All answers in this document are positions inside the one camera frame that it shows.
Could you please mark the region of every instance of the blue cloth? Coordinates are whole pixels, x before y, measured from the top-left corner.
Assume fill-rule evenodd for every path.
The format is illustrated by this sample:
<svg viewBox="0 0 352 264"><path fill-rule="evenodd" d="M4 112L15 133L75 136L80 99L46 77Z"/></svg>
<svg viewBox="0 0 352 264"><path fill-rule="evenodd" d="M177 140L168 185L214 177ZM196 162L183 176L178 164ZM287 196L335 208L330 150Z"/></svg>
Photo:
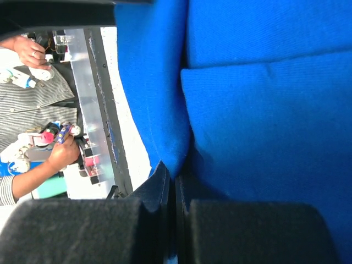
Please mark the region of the blue cloth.
<svg viewBox="0 0 352 264"><path fill-rule="evenodd" d="M352 263L351 14L349 0L117 5L152 169L175 177L190 150L194 174L233 199L311 204Z"/></svg>

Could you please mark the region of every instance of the green container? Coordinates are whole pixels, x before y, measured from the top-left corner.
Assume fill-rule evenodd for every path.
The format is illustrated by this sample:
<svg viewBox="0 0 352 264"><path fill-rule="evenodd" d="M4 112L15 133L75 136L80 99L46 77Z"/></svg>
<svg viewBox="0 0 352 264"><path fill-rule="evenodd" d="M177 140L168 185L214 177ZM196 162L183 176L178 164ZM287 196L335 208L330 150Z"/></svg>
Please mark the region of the green container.
<svg viewBox="0 0 352 264"><path fill-rule="evenodd" d="M67 187L65 179L59 177L59 174L56 174L32 191L32 196L34 199L45 199L62 194L66 191Z"/></svg>

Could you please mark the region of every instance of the gray striped fabric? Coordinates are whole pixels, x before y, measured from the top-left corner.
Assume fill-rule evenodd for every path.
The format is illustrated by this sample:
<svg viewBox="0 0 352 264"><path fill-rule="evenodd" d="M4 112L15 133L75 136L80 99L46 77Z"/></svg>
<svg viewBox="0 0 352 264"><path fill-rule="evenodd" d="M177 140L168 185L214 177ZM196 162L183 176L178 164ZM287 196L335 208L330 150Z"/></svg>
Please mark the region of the gray striped fabric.
<svg viewBox="0 0 352 264"><path fill-rule="evenodd" d="M35 88L24 89L14 84L0 84L0 152L17 140L17 135L41 130L49 122L76 124L77 109L52 106L74 98L69 85L54 68L54 77L39 82ZM16 67L27 73L26 66ZM0 205L13 205L13 177L0 178Z"/></svg>

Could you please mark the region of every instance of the forearm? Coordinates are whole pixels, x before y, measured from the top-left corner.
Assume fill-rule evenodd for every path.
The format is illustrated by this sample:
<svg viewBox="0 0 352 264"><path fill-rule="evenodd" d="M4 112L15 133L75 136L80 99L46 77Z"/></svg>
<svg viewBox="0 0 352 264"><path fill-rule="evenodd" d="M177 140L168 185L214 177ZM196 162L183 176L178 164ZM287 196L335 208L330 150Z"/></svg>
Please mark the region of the forearm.
<svg viewBox="0 0 352 264"><path fill-rule="evenodd" d="M22 36L15 36L15 37L8 38L4 41L0 41L0 47L15 51L15 43L19 38L23 38L23 37Z"/></svg>
<svg viewBox="0 0 352 264"><path fill-rule="evenodd" d="M32 170L14 177L12 182L12 194L15 201L18 201L22 196L38 188L57 172L58 171L46 161Z"/></svg>

